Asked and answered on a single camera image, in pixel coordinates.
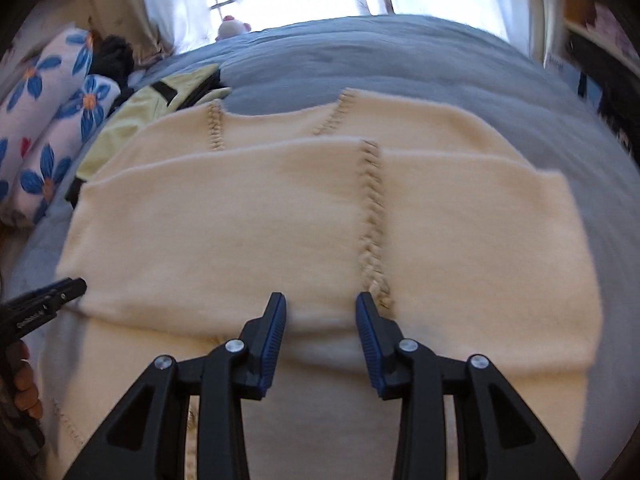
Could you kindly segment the person's left hand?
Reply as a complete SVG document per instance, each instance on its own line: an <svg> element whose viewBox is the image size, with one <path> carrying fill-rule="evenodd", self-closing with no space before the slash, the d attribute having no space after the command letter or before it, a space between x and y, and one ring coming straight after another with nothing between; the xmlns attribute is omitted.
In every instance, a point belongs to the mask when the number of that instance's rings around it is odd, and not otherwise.
<svg viewBox="0 0 640 480"><path fill-rule="evenodd" d="M35 372L30 365L30 351L22 340L8 349L9 367L12 374L13 402L16 408L33 420L42 419L43 405L35 381Z"/></svg>

